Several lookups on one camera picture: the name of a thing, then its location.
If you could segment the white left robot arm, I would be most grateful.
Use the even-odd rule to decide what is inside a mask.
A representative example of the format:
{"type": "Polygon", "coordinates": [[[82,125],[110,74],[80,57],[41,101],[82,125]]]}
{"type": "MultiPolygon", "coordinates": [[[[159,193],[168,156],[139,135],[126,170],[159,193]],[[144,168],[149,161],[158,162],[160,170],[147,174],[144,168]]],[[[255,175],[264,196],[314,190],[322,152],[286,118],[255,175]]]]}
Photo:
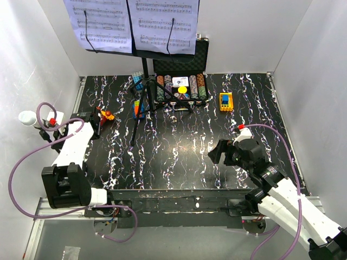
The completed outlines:
{"type": "Polygon", "coordinates": [[[72,119],[80,118],[84,123],[75,121],[68,124],[67,134],[72,137],[63,142],[53,164],[44,167],[41,173],[51,208],[97,206],[98,212],[105,217],[115,212],[115,203],[107,198],[107,191],[89,184],[84,162],[89,141],[100,138],[101,127],[109,116],[110,112],[99,107],[90,112],[72,114],[72,119]]]}

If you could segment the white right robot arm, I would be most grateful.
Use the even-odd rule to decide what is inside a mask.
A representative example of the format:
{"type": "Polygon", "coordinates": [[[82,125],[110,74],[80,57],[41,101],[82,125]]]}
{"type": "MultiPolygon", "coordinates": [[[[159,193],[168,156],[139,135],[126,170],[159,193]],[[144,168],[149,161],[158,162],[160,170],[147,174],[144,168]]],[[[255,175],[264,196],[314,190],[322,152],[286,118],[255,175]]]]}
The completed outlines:
{"type": "Polygon", "coordinates": [[[321,212],[276,164],[269,162],[254,139],[221,139],[208,153],[214,164],[225,155],[226,166],[248,172],[256,188],[246,196],[251,215],[262,214],[290,233],[310,259],[346,259],[346,228],[321,212]]]}

